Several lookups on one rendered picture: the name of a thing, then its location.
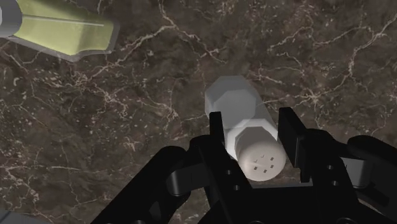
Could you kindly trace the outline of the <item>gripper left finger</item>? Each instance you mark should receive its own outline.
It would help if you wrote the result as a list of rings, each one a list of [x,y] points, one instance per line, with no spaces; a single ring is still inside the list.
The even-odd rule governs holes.
[[[91,224],[169,224],[191,192],[203,188],[210,210],[198,224],[250,224],[252,190],[224,147],[221,113],[209,117],[210,133],[188,150],[162,148]]]

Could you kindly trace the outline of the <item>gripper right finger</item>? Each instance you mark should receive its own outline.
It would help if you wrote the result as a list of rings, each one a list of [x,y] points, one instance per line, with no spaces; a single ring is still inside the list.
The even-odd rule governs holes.
[[[278,139],[304,185],[287,189],[292,210],[277,224],[397,224],[397,148],[368,135],[341,143],[291,108],[279,109]]]

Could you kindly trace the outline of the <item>white salt shaker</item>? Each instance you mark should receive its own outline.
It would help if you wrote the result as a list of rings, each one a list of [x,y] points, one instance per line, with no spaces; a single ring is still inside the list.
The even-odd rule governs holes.
[[[227,153],[247,179],[268,181],[286,165],[275,122],[243,76],[222,76],[205,91],[205,113],[220,112]]]

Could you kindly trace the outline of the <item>green and grey kitchen tool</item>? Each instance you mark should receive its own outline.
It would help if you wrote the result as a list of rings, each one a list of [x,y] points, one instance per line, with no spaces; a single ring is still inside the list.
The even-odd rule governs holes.
[[[0,0],[0,38],[69,62],[113,51],[116,20],[64,0]]]

